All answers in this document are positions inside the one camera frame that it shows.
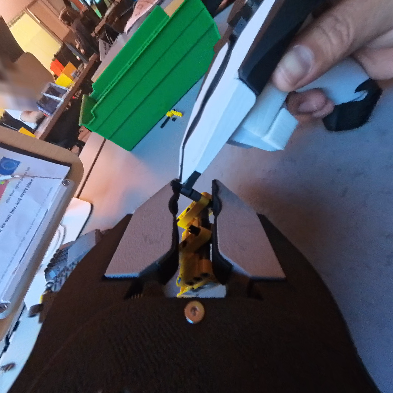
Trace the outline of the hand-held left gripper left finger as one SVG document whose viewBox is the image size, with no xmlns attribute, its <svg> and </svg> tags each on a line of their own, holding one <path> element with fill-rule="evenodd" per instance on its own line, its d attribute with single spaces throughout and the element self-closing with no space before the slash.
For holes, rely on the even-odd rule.
<svg viewBox="0 0 393 393">
<path fill-rule="evenodd" d="M 179 193 L 170 183 L 138 207 L 106 269 L 108 279 L 167 284 L 179 265 L 176 223 Z"/>
</svg>

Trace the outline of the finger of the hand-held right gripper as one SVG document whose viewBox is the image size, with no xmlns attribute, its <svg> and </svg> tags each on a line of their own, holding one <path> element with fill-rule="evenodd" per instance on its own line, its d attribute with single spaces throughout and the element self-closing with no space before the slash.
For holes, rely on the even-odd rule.
<svg viewBox="0 0 393 393">
<path fill-rule="evenodd" d="M 179 152 L 179 180 L 184 181 L 183 168 L 184 168 L 184 151 L 185 145 L 188 142 L 190 136 L 194 132 L 196 125 L 198 124 L 205 106 L 207 105 L 210 97 L 212 96 L 216 86 L 221 80 L 223 73 L 226 70 L 230 58 L 230 43 L 225 43 L 224 46 L 219 50 L 217 56 L 211 64 L 211 69 L 206 74 L 206 78 L 201 86 L 199 95 L 191 112 L 190 120 L 187 124 L 183 140 L 180 145 Z"/>
<path fill-rule="evenodd" d="M 226 42 L 220 40 L 221 48 L 230 43 L 229 62 L 185 145 L 183 187 L 194 186 L 255 104 L 258 93 L 240 79 L 239 68 L 258 33 L 264 34 L 276 13 L 277 1 L 263 1 L 249 21 L 241 24 L 244 28 L 238 35 L 233 28 Z"/>
</svg>

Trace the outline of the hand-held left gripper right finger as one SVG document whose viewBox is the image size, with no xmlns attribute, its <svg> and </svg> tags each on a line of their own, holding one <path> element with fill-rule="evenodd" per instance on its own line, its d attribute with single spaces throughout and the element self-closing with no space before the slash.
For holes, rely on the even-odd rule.
<svg viewBox="0 0 393 393">
<path fill-rule="evenodd" d="M 212 181 L 212 197 L 212 267 L 219 283 L 285 280 L 256 211 L 219 180 Z"/>
</svg>

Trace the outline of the yellow toy brick assembly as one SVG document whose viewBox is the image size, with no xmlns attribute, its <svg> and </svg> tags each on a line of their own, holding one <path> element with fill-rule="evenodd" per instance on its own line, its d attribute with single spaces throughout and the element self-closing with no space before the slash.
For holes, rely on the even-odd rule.
<svg viewBox="0 0 393 393">
<path fill-rule="evenodd" d="M 178 228 L 182 230 L 179 243 L 179 274 L 176 279 L 179 289 L 177 297 L 199 297 L 204 291 L 219 285 L 211 260 L 212 196 L 207 192 L 185 189 L 178 180 L 173 180 L 171 187 L 191 200 L 176 219 Z"/>
</svg>

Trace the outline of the grey desk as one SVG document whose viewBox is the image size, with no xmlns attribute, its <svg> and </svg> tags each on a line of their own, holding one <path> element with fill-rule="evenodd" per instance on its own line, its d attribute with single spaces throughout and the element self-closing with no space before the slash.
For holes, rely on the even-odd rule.
<svg viewBox="0 0 393 393">
<path fill-rule="evenodd" d="M 300 125 L 281 152 L 226 145 L 197 185 L 221 180 L 306 256 L 327 283 L 360 356 L 392 392 L 392 80 L 359 130 Z"/>
</svg>

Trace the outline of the person's right hand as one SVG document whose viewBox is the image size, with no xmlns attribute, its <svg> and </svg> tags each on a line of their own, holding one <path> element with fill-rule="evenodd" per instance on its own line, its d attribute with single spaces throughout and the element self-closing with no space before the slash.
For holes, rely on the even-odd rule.
<svg viewBox="0 0 393 393">
<path fill-rule="evenodd" d="M 315 19 L 295 37 L 272 81 L 279 90 L 289 93 L 287 109 L 301 124 L 329 115 L 334 103 L 318 89 L 296 91 L 348 56 L 373 80 L 392 80 L 391 0 L 326 1 Z"/>
</svg>

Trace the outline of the yellow black brick piece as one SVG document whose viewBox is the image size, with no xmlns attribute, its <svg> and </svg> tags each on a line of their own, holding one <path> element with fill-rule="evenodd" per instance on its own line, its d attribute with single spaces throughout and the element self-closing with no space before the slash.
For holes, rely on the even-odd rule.
<svg viewBox="0 0 393 393">
<path fill-rule="evenodd" d="M 169 121 L 176 121 L 176 119 L 182 118 L 183 117 L 183 113 L 173 109 L 171 111 L 168 111 L 165 116 L 166 117 L 165 117 L 164 121 L 160 125 L 161 129 L 164 128 L 169 123 Z"/>
</svg>

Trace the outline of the green plastic bin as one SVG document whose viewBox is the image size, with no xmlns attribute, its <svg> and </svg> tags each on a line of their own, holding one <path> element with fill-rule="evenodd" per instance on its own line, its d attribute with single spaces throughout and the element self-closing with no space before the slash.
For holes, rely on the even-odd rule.
<svg viewBox="0 0 393 393">
<path fill-rule="evenodd" d="M 79 125 L 131 151 L 207 72 L 220 34 L 200 0 L 157 5 L 83 95 Z"/>
</svg>

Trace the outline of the grey yellow toy brick vehicle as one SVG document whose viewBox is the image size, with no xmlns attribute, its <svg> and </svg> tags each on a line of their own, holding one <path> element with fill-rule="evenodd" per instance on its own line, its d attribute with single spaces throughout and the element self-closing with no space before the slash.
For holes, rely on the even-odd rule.
<svg viewBox="0 0 393 393">
<path fill-rule="evenodd" d="M 103 233 L 96 229 L 57 249 L 44 270 L 46 285 L 40 299 L 39 311 L 44 308 L 44 297 L 60 291 L 78 263 L 101 240 L 102 236 Z"/>
</svg>

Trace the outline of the wood-edged grey table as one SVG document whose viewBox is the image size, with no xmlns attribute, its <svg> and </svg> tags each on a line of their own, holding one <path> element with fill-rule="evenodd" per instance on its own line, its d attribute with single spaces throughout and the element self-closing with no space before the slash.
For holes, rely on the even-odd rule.
<svg viewBox="0 0 393 393">
<path fill-rule="evenodd" d="M 182 0 L 162 0 L 160 5 L 156 5 L 161 7 L 168 16 L 172 16 L 172 14 L 177 10 L 177 8 L 182 4 Z M 94 75 L 91 77 L 92 82 L 96 82 L 99 76 L 105 71 L 105 69 L 109 66 L 109 64 L 113 61 L 113 59 L 117 56 L 117 54 L 121 51 L 121 49 L 125 46 L 125 44 L 130 40 L 130 38 L 135 34 L 137 29 L 141 26 L 141 24 L 145 21 L 147 16 L 139 19 L 135 25 L 129 30 L 128 33 L 121 33 L 114 44 L 111 46 L 109 52 L 106 54 L 104 59 L 101 61 L 101 64 L 97 68 Z"/>
</svg>

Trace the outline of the dark wooden table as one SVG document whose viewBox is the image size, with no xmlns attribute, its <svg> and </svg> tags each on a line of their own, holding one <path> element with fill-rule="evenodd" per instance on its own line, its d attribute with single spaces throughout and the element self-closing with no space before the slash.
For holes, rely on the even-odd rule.
<svg viewBox="0 0 393 393">
<path fill-rule="evenodd" d="M 90 57 L 88 63 L 84 66 L 79 76 L 75 79 L 75 83 L 64 96 L 64 101 L 62 101 L 62 103 L 57 107 L 53 115 L 47 116 L 36 129 L 34 134 L 36 139 L 45 140 L 45 138 L 49 135 L 52 128 L 58 122 L 61 114 L 67 109 L 67 106 L 70 104 L 71 99 L 78 90 L 79 86 L 85 81 L 87 74 L 98 60 L 99 56 L 97 54 L 94 54 Z"/>
</svg>

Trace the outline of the patterned paper sheet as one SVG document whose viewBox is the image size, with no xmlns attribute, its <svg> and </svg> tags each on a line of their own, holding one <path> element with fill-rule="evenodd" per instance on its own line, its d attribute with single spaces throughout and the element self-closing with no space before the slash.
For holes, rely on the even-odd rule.
<svg viewBox="0 0 393 393">
<path fill-rule="evenodd" d="M 139 19 L 147 16 L 148 13 L 151 12 L 151 10 L 156 5 L 160 5 L 160 3 L 162 3 L 162 0 L 137 0 L 133 9 L 133 13 L 128 19 L 123 32 L 128 33 Z"/>
</svg>

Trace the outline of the printed instruction sheet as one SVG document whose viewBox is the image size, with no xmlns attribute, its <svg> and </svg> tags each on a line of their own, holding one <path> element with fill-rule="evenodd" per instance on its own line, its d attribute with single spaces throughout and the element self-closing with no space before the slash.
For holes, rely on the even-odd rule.
<svg viewBox="0 0 393 393">
<path fill-rule="evenodd" d="M 70 168 L 70 163 L 1 143 L 1 303 L 11 302 L 17 275 L 27 266 L 28 249 Z"/>
</svg>

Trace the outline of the yellow storage box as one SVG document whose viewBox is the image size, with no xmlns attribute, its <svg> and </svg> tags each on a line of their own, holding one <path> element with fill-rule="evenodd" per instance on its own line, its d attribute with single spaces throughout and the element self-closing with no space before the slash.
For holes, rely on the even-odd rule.
<svg viewBox="0 0 393 393">
<path fill-rule="evenodd" d="M 55 84 L 58 86 L 62 86 L 65 88 L 69 88 L 76 78 L 77 68 L 71 63 L 68 62 L 64 69 L 61 71 L 60 75 L 55 80 Z"/>
</svg>

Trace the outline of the clear acrylic box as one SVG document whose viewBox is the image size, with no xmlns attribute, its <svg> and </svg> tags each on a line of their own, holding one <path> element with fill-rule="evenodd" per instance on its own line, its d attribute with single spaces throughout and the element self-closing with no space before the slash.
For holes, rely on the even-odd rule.
<svg viewBox="0 0 393 393">
<path fill-rule="evenodd" d="M 46 116 L 51 116 L 57 108 L 64 102 L 69 89 L 49 82 L 41 92 L 40 99 L 37 101 L 37 108 Z"/>
</svg>

